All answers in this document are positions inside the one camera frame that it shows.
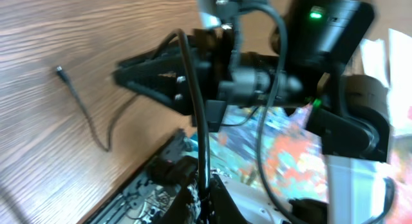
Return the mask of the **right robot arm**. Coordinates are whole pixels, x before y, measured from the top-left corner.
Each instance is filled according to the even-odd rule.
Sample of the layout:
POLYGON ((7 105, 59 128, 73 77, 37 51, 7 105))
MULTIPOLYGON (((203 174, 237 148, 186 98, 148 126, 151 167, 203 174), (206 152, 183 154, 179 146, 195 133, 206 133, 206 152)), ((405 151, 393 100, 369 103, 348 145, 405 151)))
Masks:
POLYGON ((229 105, 307 104, 306 130, 321 139, 328 202, 293 199, 270 188, 263 167, 264 121, 257 125, 257 169, 280 223, 382 223, 395 185, 378 173, 388 159, 387 89, 367 75, 344 74, 369 30, 372 0, 292 0, 281 15, 269 0, 198 0, 202 29, 173 30, 153 51, 118 63, 117 86, 192 117, 198 132, 197 169, 156 162, 151 179, 181 190, 162 223, 246 223, 222 179, 211 171, 209 134, 229 105))

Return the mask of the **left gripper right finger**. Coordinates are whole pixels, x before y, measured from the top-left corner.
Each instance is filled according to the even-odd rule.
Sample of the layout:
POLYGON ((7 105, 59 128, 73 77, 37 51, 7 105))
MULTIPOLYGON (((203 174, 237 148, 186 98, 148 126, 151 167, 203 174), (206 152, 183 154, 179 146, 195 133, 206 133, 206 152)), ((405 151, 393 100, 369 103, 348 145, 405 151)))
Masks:
POLYGON ((220 176, 213 174, 205 200, 205 217, 210 224, 248 224, 220 176))

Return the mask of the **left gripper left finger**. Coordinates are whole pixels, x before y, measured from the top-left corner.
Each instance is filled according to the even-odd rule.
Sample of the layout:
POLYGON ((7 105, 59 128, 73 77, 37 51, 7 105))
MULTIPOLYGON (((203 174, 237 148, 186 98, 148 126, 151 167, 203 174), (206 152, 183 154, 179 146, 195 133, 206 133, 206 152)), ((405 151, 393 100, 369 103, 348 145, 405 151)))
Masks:
POLYGON ((195 224, 200 213, 198 184, 191 182, 182 186, 169 209, 156 224, 195 224))

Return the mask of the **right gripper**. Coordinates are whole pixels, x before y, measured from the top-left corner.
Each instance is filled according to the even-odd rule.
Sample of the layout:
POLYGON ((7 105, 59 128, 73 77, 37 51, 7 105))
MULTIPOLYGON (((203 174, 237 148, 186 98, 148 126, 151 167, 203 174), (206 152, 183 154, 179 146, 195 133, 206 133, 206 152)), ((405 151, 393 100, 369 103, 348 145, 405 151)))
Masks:
POLYGON ((196 29, 194 43, 181 29, 178 46, 153 59, 153 51, 120 61, 113 72, 117 86, 145 95, 182 115, 192 115, 200 133, 217 132, 227 106, 291 107, 299 86, 291 86, 282 55, 238 53, 240 38, 232 31, 216 37, 196 29))

